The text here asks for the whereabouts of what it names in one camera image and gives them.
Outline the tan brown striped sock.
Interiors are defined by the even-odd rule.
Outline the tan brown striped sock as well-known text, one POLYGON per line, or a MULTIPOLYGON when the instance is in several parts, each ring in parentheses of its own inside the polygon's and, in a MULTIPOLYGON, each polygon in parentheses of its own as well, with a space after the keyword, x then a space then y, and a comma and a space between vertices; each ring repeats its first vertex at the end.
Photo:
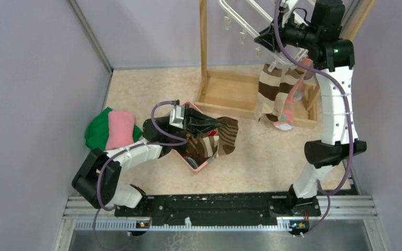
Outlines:
POLYGON ((219 142, 216 156, 229 155, 236 148, 235 143, 239 132, 238 120, 230 117, 219 117, 216 121, 226 125, 218 128, 219 142))

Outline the white clip hanger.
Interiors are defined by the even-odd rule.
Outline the white clip hanger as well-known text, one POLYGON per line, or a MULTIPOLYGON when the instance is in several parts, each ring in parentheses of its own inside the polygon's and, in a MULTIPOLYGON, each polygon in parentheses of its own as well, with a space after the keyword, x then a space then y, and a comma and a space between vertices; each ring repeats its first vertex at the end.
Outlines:
MULTIPOLYGON (((224 27, 225 30, 232 30, 232 23, 239 25, 239 42, 244 45, 247 43, 252 43, 252 48, 254 49, 254 56, 258 60, 263 60, 264 63, 273 64, 275 66, 288 66, 293 67, 293 63, 289 61, 283 53, 281 52, 270 52, 268 49, 262 47, 261 45, 254 42, 254 39, 259 36, 259 32, 265 29, 273 21, 274 18, 274 7, 270 9, 272 13, 266 11, 257 1, 218 1, 218 5, 221 7, 222 11, 225 12, 224 15, 224 27)), ((316 1, 305 1, 310 2, 306 5, 309 7, 314 7, 316 1)), ((295 15, 295 23, 305 24, 305 18, 301 17, 296 11, 292 11, 295 15)), ((283 17, 280 14, 282 21, 279 23, 284 24, 287 22, 287 17, 283 17)), ((291 57, 297 61, 302 61, 307 57, 308 50, 303 48, 295 49, 293 46, 286 48, 287 52, 291 57)))

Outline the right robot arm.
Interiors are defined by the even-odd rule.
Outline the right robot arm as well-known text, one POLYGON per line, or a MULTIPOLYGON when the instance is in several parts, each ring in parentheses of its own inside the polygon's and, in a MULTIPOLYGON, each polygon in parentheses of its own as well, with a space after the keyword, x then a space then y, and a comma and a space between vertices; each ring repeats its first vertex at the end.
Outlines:
POLYGON ((295 1, 276 1, 274 19, 255 42, 271 52, 286 54, 286 46, 306 49, 317 76, 323 109, 320 140, 304 146, 306 166, 288 191, 286 209, 301 215, 320 191, 320 182, 342 161, 351 164, 366 151, 358 138, 352 114, 351 84, 355 65, 354 46, 340 36, 345 6, 342 1, 316 1, 310 21, 295 20, 295 1))

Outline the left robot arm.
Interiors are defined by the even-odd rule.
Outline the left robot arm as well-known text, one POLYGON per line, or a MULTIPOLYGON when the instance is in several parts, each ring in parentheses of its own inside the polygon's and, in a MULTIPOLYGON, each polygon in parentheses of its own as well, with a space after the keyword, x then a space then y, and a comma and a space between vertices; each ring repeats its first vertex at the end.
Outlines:
POLYGON ((107 204, 124 206, 134 216, 146 212, 145 192, 135 185, 119 188, 122 173, 150 160, 164 157, 175 150, 183 154, 188 146, 187 135, 202 134, 226 127, 225 123, 209 117, 179 100, 162 101, 143 123, 143 139, 117 150, 90 151, 72 180, 72 187, 95 209, 108 211, 107 204))

